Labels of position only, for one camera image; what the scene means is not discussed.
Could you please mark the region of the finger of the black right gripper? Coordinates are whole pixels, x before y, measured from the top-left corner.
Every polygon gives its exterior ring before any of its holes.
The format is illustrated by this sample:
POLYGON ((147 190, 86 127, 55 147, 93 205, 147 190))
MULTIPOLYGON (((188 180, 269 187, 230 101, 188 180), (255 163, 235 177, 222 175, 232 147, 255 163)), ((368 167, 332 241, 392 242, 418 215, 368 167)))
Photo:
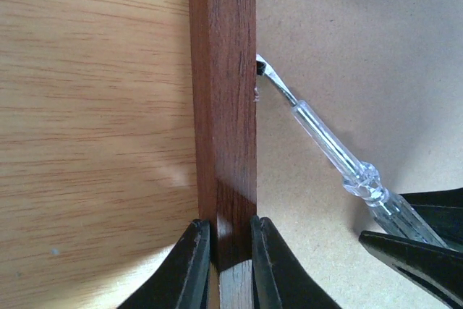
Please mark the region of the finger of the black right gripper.
POLYGON ((402 194, 453 250, 462 251, 462 188, 402 194))
POLYGON ((369 254, 447 307, 462 307, 460 252, 371 231, 363 231, 359 242, 369 254))

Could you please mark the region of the clear handle screwdriver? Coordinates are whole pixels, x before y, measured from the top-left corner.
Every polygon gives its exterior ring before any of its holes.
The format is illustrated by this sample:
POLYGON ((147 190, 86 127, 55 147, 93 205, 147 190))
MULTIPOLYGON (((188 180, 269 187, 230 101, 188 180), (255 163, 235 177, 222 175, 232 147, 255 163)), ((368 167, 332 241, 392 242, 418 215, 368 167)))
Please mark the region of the clear handle screwdriver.
POLYGON ((259 54, 256 63, 257 75, 267 77, 286 98, 293 117, 339 171, 344 189, 364 201, 373 219, 386 233, 437 247, 448 247, 402 196, 383 186, 379 171, 372 164, 355 157, 309 104, 296 98, 274 68, 259 54))

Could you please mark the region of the brown wooden picture frame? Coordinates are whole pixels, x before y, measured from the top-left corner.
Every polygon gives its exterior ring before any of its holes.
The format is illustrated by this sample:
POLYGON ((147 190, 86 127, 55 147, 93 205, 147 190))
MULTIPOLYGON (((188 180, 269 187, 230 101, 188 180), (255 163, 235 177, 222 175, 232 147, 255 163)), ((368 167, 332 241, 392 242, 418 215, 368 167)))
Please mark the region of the brown wooden picture frame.
POLYGON ((198 210, 211 223, 221 308, 253 306, 256 0, 189 0, 198 210))

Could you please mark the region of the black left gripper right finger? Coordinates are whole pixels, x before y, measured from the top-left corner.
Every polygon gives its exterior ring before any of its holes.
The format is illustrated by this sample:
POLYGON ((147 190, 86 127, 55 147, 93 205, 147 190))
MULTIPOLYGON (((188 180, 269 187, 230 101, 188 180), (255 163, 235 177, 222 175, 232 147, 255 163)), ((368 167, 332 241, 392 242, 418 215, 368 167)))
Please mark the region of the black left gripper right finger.
POLYGON ((253 216, 252 289, 255 308, 339 308, 304 270, 274 223, 253 216))

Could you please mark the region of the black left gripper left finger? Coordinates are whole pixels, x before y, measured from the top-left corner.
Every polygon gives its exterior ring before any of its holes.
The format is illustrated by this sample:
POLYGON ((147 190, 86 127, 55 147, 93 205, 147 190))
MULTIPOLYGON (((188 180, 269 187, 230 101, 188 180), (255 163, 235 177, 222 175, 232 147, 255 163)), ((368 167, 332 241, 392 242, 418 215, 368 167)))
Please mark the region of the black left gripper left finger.
POLYGON ((155 273, 120 308, 207 308, 211 228, 193 220, 155 273))

